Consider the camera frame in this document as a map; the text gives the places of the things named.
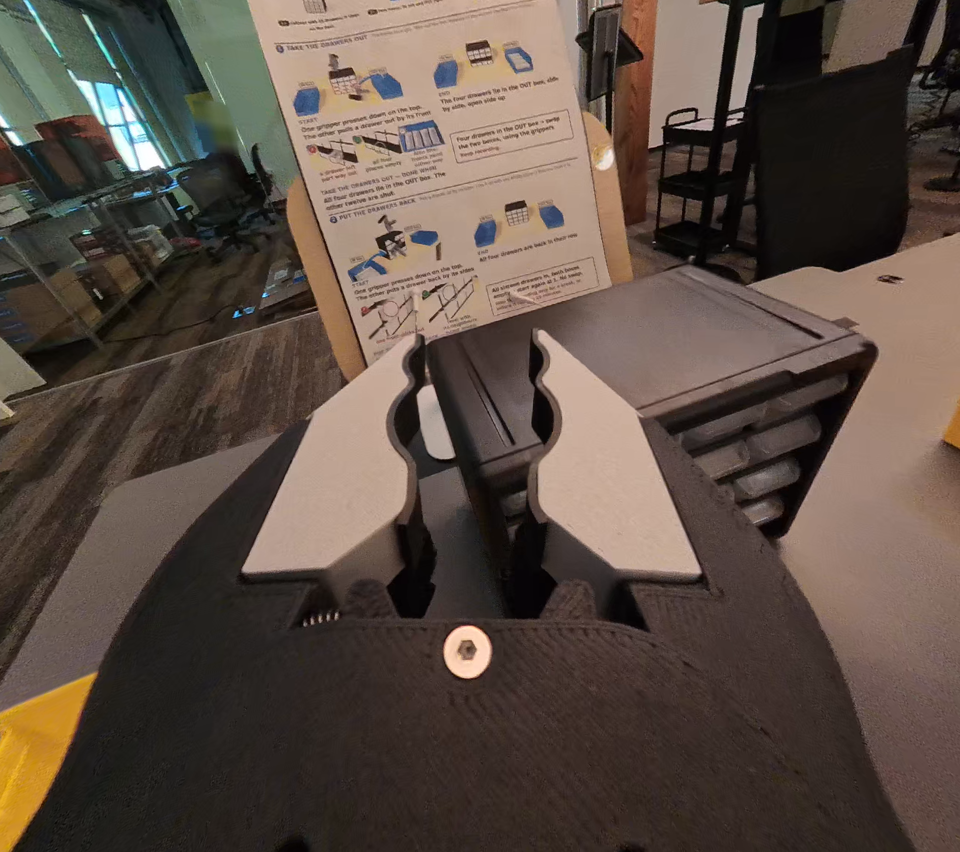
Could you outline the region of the white instruction poster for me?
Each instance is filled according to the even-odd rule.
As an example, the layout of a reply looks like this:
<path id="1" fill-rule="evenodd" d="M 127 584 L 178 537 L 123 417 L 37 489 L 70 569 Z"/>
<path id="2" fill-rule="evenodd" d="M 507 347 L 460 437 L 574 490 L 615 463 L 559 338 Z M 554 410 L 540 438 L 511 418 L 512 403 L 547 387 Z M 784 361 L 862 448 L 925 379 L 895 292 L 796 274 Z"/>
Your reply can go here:
<path id="1" fill-rule="evenodd" d="M 611 286 L 556 0 L 246 1 L 366 365 Z"/>

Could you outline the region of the set of clear cabinet drawers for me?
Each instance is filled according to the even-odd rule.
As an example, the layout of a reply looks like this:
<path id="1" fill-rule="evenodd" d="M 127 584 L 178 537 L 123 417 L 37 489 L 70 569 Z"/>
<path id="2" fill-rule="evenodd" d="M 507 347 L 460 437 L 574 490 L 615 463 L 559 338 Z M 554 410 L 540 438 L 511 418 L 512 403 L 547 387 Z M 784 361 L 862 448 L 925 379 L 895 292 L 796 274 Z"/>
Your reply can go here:
<path id="1" fill-rule="evenodd" d="M 848 374 L 820 378 L 750 406 L 733 393 L 702 423 L 671 432 L 726 498 L 768 539 L 786 536 L 849 406 Z M 516 381 L 494 403 L 509 450 L 487 455 L 472 504 L 489 534 L 512 540 L 526 509 L 526 479 L 542 441 L 532 430 L 534 386 Z"/>

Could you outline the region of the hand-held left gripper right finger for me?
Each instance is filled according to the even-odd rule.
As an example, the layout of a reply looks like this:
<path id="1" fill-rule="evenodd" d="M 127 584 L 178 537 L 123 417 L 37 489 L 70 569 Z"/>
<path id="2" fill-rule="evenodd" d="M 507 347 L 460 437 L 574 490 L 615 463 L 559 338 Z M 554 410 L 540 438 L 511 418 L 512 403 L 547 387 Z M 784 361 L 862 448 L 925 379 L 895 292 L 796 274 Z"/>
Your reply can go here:
<path id="1" fill-rule="evenodd" d="M 515 606 L 548 582 L 586 583 L 603 613 L 635 583 L 704 582 L 642 416 L 543 329 L 530 345 L 532 427 L 542 443 L 515 532 Z"/>

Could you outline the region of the black drawer cabinet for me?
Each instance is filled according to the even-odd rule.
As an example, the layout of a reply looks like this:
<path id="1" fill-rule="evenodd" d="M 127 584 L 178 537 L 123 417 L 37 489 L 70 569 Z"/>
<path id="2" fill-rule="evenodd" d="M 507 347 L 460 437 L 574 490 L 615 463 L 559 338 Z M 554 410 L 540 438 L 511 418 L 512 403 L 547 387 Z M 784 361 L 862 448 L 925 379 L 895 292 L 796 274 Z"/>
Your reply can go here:
<path id="1" fill-rule="evenodd" d="M 671 437 L 707 420 L 724 394 L 741 409 L 846 373 L 848 407 L 786 535 L 879 356 L 855 330 L 695 266 L 438 339 L 427 365 L 470 501 L 486 457 L 510 448 L 495 397 L 509 398 L 515 382 L 532 385 L 534 329 Z"/>

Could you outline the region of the black tablet stand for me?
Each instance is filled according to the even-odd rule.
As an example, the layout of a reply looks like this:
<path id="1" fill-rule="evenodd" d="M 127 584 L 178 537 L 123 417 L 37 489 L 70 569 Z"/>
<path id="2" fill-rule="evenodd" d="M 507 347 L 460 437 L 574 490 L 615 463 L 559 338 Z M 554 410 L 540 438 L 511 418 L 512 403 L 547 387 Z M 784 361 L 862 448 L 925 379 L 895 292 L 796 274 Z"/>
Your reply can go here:
<path id="1" fill-rule="evenodd" d="M 582 93 L 586 103 L 603 101 L 606 132 L 614 131 L 617 70 L 641 63 L 643 52 L 621 26 L 622 5 L 612 3 L 594 9 L 586 30 L 576 37 L 584 53 Z"/>

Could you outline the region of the black utility cart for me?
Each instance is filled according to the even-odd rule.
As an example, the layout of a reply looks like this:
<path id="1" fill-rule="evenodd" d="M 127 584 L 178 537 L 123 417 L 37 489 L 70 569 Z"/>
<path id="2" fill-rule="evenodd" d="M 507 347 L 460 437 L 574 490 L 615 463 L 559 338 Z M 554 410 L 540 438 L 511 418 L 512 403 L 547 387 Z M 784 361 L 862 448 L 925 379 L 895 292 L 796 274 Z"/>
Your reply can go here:
<path id="1" fill-rule="evenodd" d="M 752 168 L 740 157 L 746 111 L 727 114 L 721 158 L 710 173 L 714 119 L 695 107 L 666 114 L 656 179 L 654 246 L 694 261 L 732 250 L 738 244 Z"/>

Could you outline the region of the metal storage shelf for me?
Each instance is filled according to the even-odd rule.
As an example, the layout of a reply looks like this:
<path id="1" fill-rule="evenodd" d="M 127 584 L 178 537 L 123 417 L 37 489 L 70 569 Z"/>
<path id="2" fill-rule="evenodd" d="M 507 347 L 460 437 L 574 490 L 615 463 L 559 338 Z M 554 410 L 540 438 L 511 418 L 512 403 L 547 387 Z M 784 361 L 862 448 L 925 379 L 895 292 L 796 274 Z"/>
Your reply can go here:
<path id="1" fill-rule="evenodd" d="M 140 173 L 41 202 L 31 182 L 2 186 L 1 336 L 16 353 L 88 340 L 175 258 L 176 181 Z"/>

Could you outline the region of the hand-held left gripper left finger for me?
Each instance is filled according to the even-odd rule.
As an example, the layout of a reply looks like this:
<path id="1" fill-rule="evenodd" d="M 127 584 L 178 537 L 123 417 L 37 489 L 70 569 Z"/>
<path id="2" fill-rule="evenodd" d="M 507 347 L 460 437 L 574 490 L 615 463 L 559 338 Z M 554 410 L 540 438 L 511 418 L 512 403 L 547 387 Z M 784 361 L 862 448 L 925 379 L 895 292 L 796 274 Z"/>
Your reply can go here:
<path id="1" fill-rule="evenodd" d="M 433 540 L 417 464 L 426 341 L 403 336 L 315 410 L 241 568 L 251 582 L 306 581 L 344 606 L 356 582 L 386 586 L 397 613 L 433 598 Z"/>

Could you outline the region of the wooden post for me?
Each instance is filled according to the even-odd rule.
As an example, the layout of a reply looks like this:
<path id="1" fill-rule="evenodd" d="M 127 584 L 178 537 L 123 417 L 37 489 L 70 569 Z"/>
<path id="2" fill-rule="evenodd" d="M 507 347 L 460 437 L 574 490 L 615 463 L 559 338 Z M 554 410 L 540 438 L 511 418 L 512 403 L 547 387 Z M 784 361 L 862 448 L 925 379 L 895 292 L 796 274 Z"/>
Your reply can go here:
<path id="1" fill-rule="evenodd" d="M 659 0 L 621 0 L 621 30 L 642 53 L 639 62 L 618 67 L 613 97 L 613 145 L 627 226 L 646 218 L 658 5 Z"/>

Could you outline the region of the black office chair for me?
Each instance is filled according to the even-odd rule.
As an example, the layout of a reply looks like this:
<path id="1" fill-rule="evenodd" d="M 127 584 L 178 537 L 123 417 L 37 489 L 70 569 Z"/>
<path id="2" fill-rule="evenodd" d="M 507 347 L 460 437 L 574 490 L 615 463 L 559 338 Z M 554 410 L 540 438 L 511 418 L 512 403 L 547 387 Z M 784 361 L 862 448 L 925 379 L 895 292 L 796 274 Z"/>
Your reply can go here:
<path id="1" fill-rule="evenodd" d="M 194 229 L 213 263 L 232 248 L 257 253 L 260 238 L 277 224 L 267 191 L 235 150 L 210 152 L 175 180 L 194 206 Z"/>

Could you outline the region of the instruction poster on board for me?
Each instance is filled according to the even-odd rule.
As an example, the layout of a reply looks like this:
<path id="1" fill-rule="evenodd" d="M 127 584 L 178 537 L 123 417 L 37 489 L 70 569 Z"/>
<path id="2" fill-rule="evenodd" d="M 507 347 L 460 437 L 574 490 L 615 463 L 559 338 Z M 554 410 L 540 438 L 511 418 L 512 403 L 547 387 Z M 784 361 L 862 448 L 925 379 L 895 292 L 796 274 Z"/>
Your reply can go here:
<path id="1" fill-rule="evenodd" d="M 628 283 L 634 274 L 614 139 L 593 114 L 583 112 L 582 122 L 608 275 L 614 285 Z M 349 383 L 367 368 L 367 363 L 302 176 L 296 177 L 288 189 L 286 215 L 333 358 Z"/>

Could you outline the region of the black mesh chair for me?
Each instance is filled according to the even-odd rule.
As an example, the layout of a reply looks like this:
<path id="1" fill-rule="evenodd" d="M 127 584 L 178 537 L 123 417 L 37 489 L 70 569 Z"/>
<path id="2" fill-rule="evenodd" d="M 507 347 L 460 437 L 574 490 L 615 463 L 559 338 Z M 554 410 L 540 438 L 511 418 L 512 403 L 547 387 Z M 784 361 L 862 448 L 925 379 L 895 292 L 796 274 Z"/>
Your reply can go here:
<path id="1" fill-rule="evenodd" d="M 755 280 L 897 252 L 909 214 L 913 48 L 757 94 Z"/>

